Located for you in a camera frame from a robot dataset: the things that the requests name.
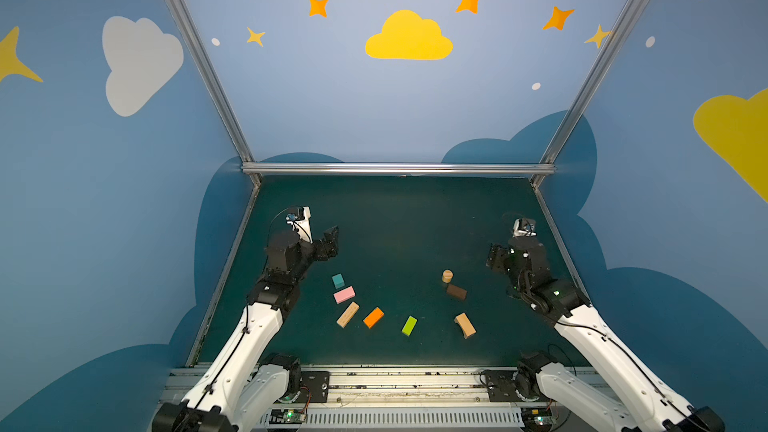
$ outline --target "green block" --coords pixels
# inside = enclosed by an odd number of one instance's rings
[[[336,286],[336,288],[344,287],[344,278],[341,276],[341,274],[336,274],[333,277],[331,277],[333,280],[333,285]]]
[[[411,332],[413,332],[413,328],[416,326],[416,319],[413,317],[408,317],[408,320],[406,321],[406,325],[402,328],[402,332],[407,335],[411,336]]]

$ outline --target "pink block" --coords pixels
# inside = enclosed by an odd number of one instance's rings
[[[344,301],[350,300],[354,296],[355,296],[355,289],[351,287],[347,287],[344,290],[341,290],[335,293],[333,295],[333,298],[336,299],[337,304],[340,304]]]

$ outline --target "dark brown block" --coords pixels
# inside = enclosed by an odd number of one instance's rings
[[[452,295],[460,301],[463,301],[467,297],[467,291],[461,287],[456,287],[454,284],[448,284],[446,292],[448,295]]]

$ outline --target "robotic arm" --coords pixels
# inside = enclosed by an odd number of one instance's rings
[[[298,394],[301,373],[296,358],[273,354],[250,376],[296,304],[299,282],[310,265],[338,253],[339,228],[330,228],[313,241],[310,208],[284,212],[292,229],[269,238],[264,271],[248,294],[234,332],[181,403],[160,407],[152,432],[250,432],[275,400]]]
[[[570,280],[552,278],[535,222],[515,221],[508,245],[493,245],[487,265],[509,276],[520,298],[572,343],[621,403],[571,374],[544,352],[518,363],[514,385],[523,400],[556,400],[598,432],[724,432],[710,408],[694,408],[629,350]]]

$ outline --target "white cloud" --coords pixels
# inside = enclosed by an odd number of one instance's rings
[[[101,45],[112,73],[107,100],[120,116],[132,116],[174,76],[184,62],[181,42],[149,19],[110,17]]]

